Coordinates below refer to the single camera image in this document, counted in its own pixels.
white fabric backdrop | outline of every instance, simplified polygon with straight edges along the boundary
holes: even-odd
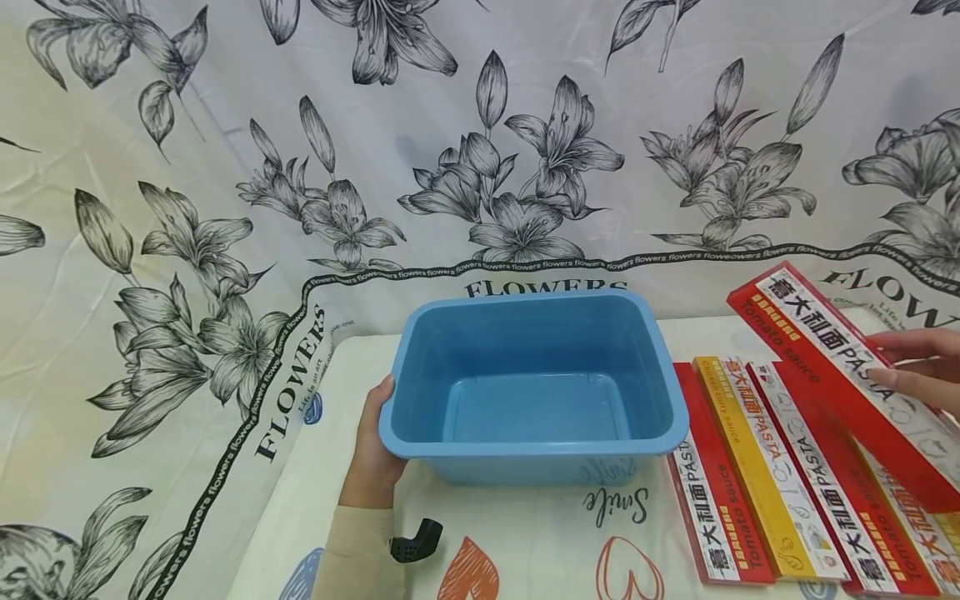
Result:
[[[0,592],[224,597],[332,346],[426,300],[725,314],[788,257],[953,326],[958,11],[4,3]]]

black plastic object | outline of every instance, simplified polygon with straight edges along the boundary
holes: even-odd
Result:
[[[416,563],[433,555],[440,543],[440,535],[444,527],[435,520],[425,518],[420,522],[417,536],[409,538],[393,538],[390,540],[390,555],[401,564]]]

human hand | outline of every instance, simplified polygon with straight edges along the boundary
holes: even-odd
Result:
[[[394,378],[387,375],[367,393],[357,426],[353,460],[340,492],[341,506],[372,509],[394,506],[394,487],[407,461],[391,454],[380,440],[380,409],[393,392]]]
[[[868,339],[897,365],[871,369],[868,375],[875,383],[960,417],[960,332],[885,331]]]

table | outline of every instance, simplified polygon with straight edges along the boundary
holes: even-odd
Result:
[[[845,313],[867,333],[884,328],[864,310]],[[666,320],[660,328],[674,361],[698,355],[776,358],[738,317]],[[336,348],[320,385],[323,417],[301,429],[229,600],[277,598],[298,565],[306,573],[315,568],[364,398],[390,370],[398,343],[398,335],[356,337]],[[457,576],[451,572],[444,598],[461,600],[470,598],[468,588],[475,600],[848,597],[823,584],[703,586],[665,459],[643,465],[629,485],[616,489],[599,480],[586,488],[454,487],[414,462],[397,487],[397,533],[413,537],[424,517],[439,521],[444,535],[433,557],[408,567],[412,600],[438,598],[451,562]]]

sleeve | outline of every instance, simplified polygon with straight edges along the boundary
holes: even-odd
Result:
[[[311,600],[403,600],[403,566],[390,556],[392,510],[338,506]]]

